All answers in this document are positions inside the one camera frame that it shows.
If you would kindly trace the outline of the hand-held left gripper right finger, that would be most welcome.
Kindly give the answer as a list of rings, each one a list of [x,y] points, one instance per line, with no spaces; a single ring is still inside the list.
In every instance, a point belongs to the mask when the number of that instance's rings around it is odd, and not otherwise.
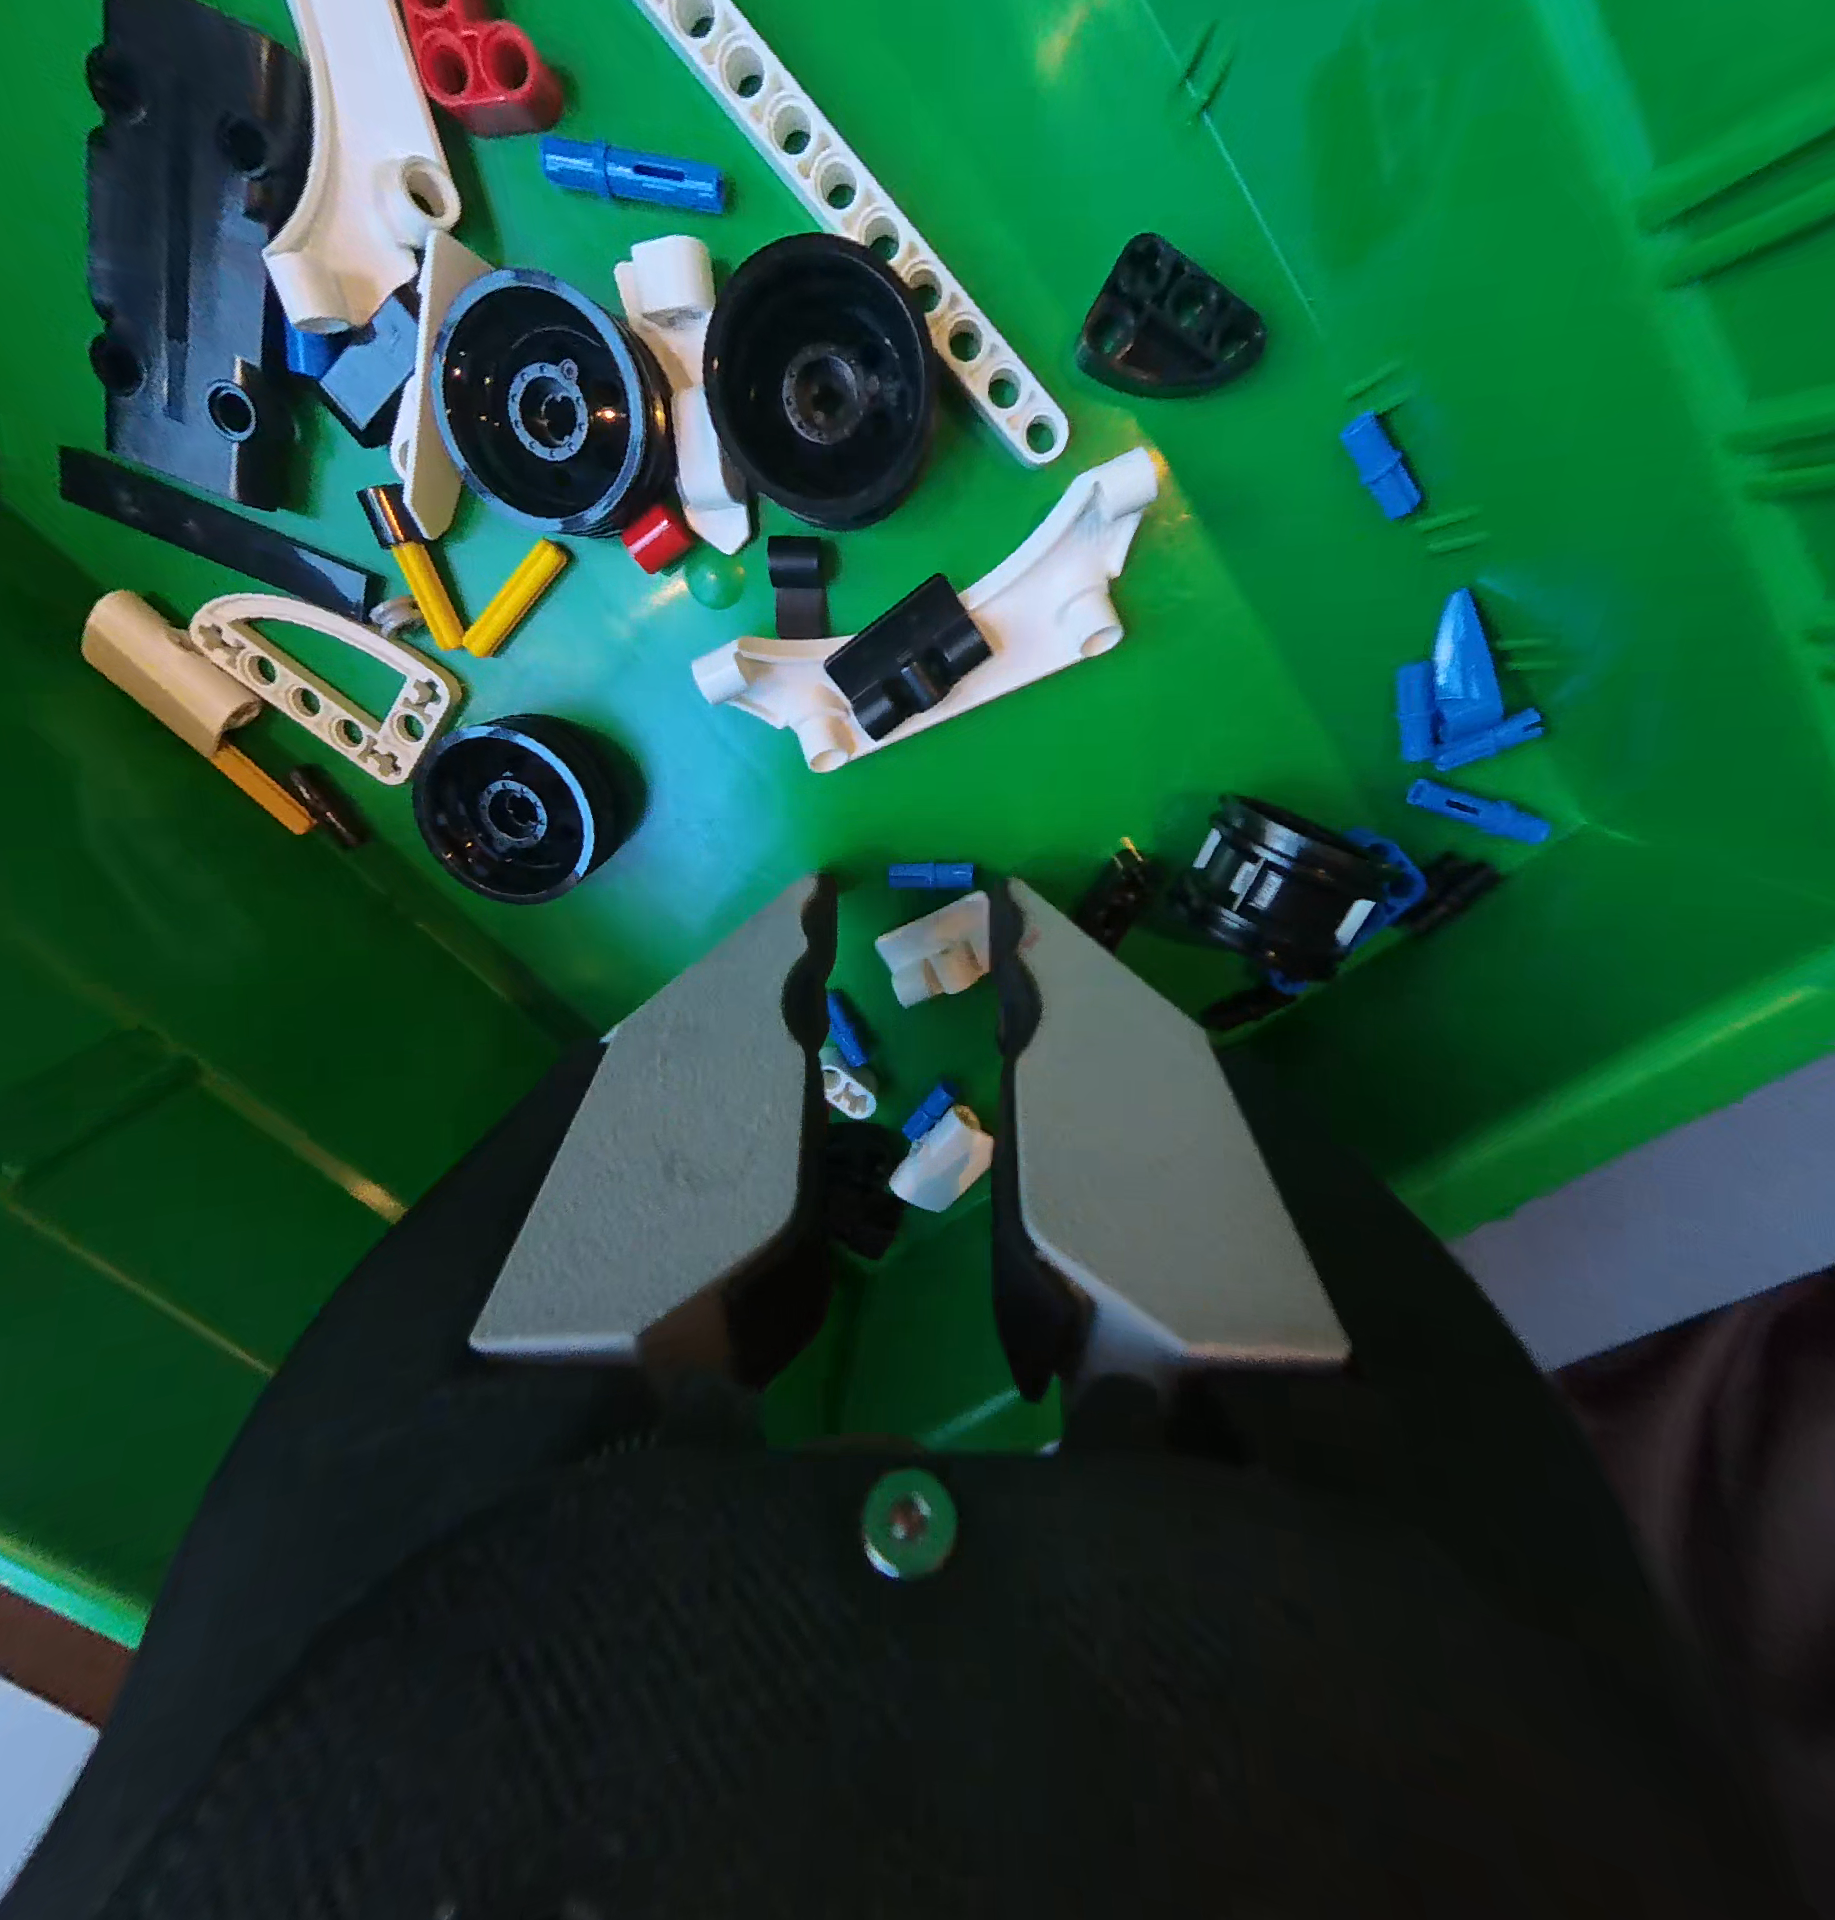
[[[1015,1390],[1338,1373],[1350,1333],[1205,1030],[1022,879],[991,931],[993,1311]]]

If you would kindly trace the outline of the green plastic bin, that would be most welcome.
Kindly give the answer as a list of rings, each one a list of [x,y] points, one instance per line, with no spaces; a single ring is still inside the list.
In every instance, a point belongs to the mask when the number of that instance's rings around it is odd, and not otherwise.
[[[635,6],[489,7],[568,137],[732,193],[606,203],[431,110],[493,268],[621,311],[662,232],[719,287],[815,234]],[[1465,914],[1230,1052],[1451,1241],[1835,1052],[1835,6],[736,7],[1060,406],[1132,234],[1249,299],[1263,360],[1201,397],[1256,404],[1289,502],[1213,492],[1263,508],[1219,539],[1293,683],[1362,767],[1283,573],[1338,535],[1314,627],[1390,667],[1393,756],[1553,803],[1550,840],[1482,821],[1530,849]],[[650,805],[568,896],[473,900],[409,791],[301,724],[241,742],[325,769],[361,849],[273,824],[81,657],[106,591],[184,625],[262,586],[59,495],[62,444],[106,455],[103,11],[0,6],[0,1572],[135,1640],[328,1290],[606,1028],[553,941]],[[944,397],[1027,468],[947,370]]]

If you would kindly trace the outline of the black panel piece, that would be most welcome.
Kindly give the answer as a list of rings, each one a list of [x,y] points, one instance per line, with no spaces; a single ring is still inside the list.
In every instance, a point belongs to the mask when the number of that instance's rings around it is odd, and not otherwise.
[[[320,610],[368,619],[387,596],[378,573],[106,455],[62,444],[56,479],[65,503]]]
[[[283,508],[297,436],[263,251],[305,184],[305,64],[213,6],[106,3],[86,83],[100,113],[86,276],[106,450]]]

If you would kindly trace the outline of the scattered small brick pieces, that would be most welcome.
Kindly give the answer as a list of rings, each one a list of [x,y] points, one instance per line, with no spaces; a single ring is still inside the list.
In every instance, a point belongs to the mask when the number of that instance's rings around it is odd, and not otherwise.
[[[1262,480],[1266,503],[1289,502],[1293,448],[1269,444],[1247,397],[1142,404],[1107,397],[1067,370],[1057,380],[1073,418],[1066,461],[1028,473],[970,422],[962,400],[938,404],[934,455],[916,493],[860,535],[816,535],[829,568],[829,627],[847,638],[931,579],[971,608],[1000,667],[1013,617],[988,617],[995,596],[975,590],[1053,524],[1062,495],[1086,476],[1148,451],[1155,493],[1130,535],[1101,619],[1121,632],[1091,654],[1071,645],[1035,684],[955,710],[931,732],[904,725],[876,755],[829,772],[810,767],[793,732],[713,709],[695,688],[701,654],[753,632],[776,640],[776,591],[762,573],[762,542],[723,559],[690,547],[673,568],[643,576],[615,547],[581,546],[546,595],[540,635],[519,644],[511,676],[549,714],[619,742],[629,772],[650,791],[640,837],[615,875],[580,891],[563,909],[573,933],[553,941],[560,986],[594,1026],[695,958],[802,871],[846,884],[846,919],[833,990],[840,1035],[855,1038],[852,1068],[840,1042],[825,1056],[840,1083],[864,1079],[867,1116],[896,1131],[951,1090],[984,1131],[997,1131],[993,1043],[995,986],[931,995],[902,1007],[874,939],[944,908],[960,887],[892,887],[902,864],[975,868],[975,884],[1024,875],[1073,909],[1101,868],[1126,860],[1135,842],[1148,865],[1190,864],[1219,795],[1254,795],[1314,824],[1395,842],[1431,875],[1431,895],[1462,900],[1462,871],[1504,874],[1530,842],[1483,831],[1546,818],[1553,803],[1483,795],[1434,764],[1393,756],[1390,667],[1345,659],[1338,638],[1314,627],[1315,590],[1345,576],[1346,542],[1333,535],[1319,559],[1283,551],[1298,638],[1315,667],[1342,672],[1345,702],[1368,719],[1362,767],[1319,722],[1314,697],[1293,683],[1254,605],[1259,573],[1234,568],[1219,535],[1262,535],[1263,508],[1218,495],[1213,480]]]

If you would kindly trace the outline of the orange axle piece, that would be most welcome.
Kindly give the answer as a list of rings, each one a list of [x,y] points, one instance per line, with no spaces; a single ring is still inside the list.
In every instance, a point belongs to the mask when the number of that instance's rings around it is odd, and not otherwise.
[[[230,743],[218,746],[209,764],[290,835],[319,831],[347,853],[373,840],[360,805],[316,764],[293,764],[273,776]]]

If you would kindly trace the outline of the black double connector piece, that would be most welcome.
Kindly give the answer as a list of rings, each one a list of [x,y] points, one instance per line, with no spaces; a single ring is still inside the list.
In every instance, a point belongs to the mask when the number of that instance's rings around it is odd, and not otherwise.
[[[864,737],[882,743],[938,709],[993,654],[964,599],[935,572],[843,640],[825,672]]]

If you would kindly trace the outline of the yellow axle piece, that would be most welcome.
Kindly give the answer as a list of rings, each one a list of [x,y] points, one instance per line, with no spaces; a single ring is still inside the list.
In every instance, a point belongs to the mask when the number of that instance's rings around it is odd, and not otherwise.
[[[537,610],[553,582],[568,568],[568,554],[557,539],[537,539],[519,566],[502,582],[492,601],[465,627],[463,648],[473,659],[496,657]]]

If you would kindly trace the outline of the white curved fender piece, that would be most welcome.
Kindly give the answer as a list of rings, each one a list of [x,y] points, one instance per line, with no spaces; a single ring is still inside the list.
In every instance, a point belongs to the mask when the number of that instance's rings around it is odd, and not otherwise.
[[[312,140],[290,219],[263,249],[288,321],[352,331],[410,284],[463,201],[396,3],[293,3]]]
[[[911,742],[1039,679],[1111,650],[1125,632],[1115,583],[1146,511],[1157,502],[1164,461],[1146,444],[1073,479],[1039,526],[964,591],[993,659],[886,742],[859,728],[825,662],[855,632],[823,640],[736,638],[690,663],[699,693],[793,733],[806,764],[829,776],[882,746]]]

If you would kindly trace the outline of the small black clip piece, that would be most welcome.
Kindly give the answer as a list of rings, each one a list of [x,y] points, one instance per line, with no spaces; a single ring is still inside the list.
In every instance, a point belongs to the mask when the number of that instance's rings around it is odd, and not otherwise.
[[[811,535],[772,535],[765,561],[776,599],[776,632],[785,640],[823,640],[833,635],[829,561],[825,539]]]

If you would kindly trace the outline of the yellow axle with black bush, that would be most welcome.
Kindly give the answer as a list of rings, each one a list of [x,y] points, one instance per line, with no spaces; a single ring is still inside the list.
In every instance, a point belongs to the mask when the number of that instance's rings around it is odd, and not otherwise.
[[[441,650],[460,648],[465,644],[465,622],[423,542],[423,529],[405,503],[403,485],[373,482],[356,492],[356,502],[374,542],[392,555],[430,638]]]

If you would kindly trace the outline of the tan cylinder connector piece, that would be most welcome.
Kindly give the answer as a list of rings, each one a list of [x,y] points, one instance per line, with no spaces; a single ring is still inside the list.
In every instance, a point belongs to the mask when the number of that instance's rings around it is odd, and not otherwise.
[[[82,659],[201,756],[219,755],[262,716],[254,691],[192,648],[190,635],[135,591],[93,601]]]

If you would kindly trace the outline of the white wing panel piece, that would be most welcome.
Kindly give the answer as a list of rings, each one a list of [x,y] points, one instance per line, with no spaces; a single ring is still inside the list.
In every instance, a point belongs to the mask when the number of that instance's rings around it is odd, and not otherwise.
[[[449,231],[430,232],[417,278],[417,338],[410,377],[398,400],[398,418],[390,436],[390,461],[403,489],[417,529],[423,542],[441,539],[449,532],[463,476],[441,440],[441,418],[434,404],[434,361],[441,326],[456,299],[478,278],[492,273],[492,264],[458,242]]]

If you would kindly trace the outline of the small dark connector block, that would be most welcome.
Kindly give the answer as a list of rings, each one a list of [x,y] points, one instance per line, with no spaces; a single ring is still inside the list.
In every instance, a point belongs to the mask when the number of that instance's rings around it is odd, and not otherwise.
[[[396,290],[369,324],[319,335],[324,366],[312,375],[320,404],[368,450],[390,441],[403,387],[417,364],[418,305]]]

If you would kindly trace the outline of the long white holed beam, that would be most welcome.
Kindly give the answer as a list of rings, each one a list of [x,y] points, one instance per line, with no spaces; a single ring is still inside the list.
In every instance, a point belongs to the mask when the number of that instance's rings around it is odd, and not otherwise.
[[[1000,441],[1027,468],[1054,466],[1071,448],[1062,406],[748,12],[734,3],[638,3],[635,11],[815,227],[852,241],[904,284],[944,370]]]

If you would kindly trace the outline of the white holed frame piece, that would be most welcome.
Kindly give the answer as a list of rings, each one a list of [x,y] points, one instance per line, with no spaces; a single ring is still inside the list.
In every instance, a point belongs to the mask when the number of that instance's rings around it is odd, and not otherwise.
[[[316,632],[387,670],[396,679],[387,710],[348,702],[276,645],[276,627]],[[273,591],[214,596],[192,616],[186,644],[263,709],[301,724],[319,743],[387,787],[401,787],[418,772],[465,706],[463,683],[418,648],[369,622]]]

